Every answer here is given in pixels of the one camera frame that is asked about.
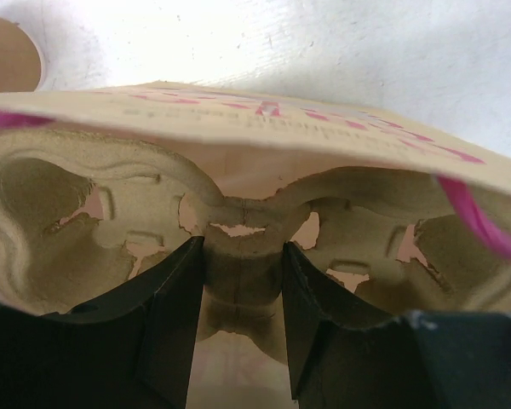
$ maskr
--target beige cardboard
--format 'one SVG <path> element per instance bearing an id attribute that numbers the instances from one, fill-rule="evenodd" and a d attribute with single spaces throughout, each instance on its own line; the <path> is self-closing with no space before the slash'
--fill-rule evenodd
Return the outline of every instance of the beige cardboard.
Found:
<path id="1" fill-rule="evenodd" d="M 0 291 L 35 314 L 67 311 L 201 234 L 199 345 L 233 332 L 285 362 L 291 239 L 392 313 L 511 311 L 511 262 L 428 175 L 470 182 L 511 233 L 511 160 L 481 147 L 376 109 L 169 83 L 3 94 L 0 109 L 59 120 L 0 131 Z"/>
<path id="2" fill-rule="evenodd" d="M 35 90 L 42 64 L 32 40 L 17 25 L 0 18 L 0 92 Z"/>

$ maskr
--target cardboard tube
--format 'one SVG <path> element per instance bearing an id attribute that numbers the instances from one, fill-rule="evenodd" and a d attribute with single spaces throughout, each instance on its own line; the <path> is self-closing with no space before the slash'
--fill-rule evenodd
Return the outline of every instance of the cardboard tube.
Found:
<path id="1" fill-rule="evenodd" d="M 30 92 L 42 78 L 40 53 L 17 25 L 0 18 L 0 92 Z"/>

